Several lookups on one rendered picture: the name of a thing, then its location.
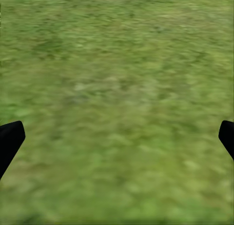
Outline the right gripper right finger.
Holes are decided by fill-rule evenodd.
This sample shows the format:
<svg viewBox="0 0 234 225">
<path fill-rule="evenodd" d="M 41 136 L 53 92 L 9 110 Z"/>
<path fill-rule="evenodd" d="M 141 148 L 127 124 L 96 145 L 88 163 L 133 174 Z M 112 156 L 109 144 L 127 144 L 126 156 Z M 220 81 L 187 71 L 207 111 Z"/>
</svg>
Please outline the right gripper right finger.
<svg viewBox="0 0 234 225">
<path fill-rule="evenodd" d="M 218 137 L 234 160 L 234 123 L 222 121 Z"/>
</svg>

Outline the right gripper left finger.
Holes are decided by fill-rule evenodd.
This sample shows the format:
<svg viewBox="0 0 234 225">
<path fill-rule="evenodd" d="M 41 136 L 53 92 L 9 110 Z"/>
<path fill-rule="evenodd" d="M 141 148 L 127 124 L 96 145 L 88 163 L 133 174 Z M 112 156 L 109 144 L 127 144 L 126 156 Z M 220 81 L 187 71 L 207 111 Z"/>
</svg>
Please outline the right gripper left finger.
<svg viewBox="0 0 234 225">
<path fill-rule="evenodd" d="M 0 179 L 24 140 L 25 132 L 21 121 L 0 126 Z"/>
</svg>

